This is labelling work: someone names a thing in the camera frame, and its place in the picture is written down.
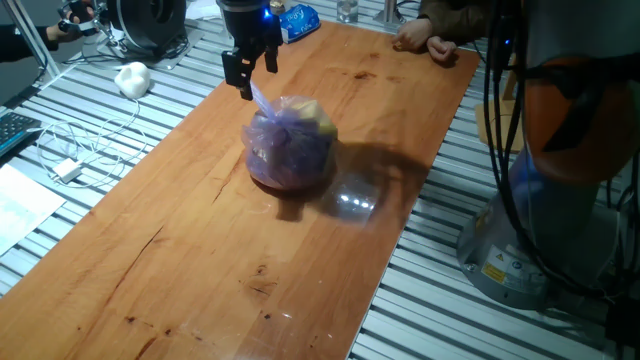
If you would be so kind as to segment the bystander right hand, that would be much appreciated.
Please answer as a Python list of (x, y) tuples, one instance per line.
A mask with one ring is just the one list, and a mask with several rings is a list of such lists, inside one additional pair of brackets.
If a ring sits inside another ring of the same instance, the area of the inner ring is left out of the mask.
[(416, 51), (426, 44), (432, 33), (431, 20), (419, 18), (402, 25), (391, 40), (391, 43), (396, 50)]

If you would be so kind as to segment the operator hand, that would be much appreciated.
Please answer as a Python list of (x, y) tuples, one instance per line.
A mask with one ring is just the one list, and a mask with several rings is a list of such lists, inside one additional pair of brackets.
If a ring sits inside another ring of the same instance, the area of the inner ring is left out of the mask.
[(70, 27), (63, 30), (62, 25), (64, 25), (64, 21), (60, 20), (56, 25), (46, 28), (46, 38), (49, 42), (69, 43), (83, 36), (81, 32), (73, 30)]

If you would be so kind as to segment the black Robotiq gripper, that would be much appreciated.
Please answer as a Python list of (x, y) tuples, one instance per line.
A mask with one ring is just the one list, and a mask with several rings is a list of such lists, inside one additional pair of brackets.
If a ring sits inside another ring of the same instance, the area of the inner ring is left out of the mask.
[(266, 70), (278, 72), (280, 19), (271, 12), (269, 0), (218, 0), (218, 5), (234, 40), (233, 49), (222, 53), (226, 83), (238, 89), (242, 99), (252, 100), (252, 59), (264, 54)]

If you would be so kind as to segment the bystander left hand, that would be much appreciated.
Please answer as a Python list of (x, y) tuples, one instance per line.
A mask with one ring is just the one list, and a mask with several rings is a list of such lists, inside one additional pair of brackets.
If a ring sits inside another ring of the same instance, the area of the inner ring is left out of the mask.
[(457, 49), (457, 45), (454, 42), (445, 41), (438, 36), (430, 37), (426, 45), (432, 59), (441, 63), (451, 60)]

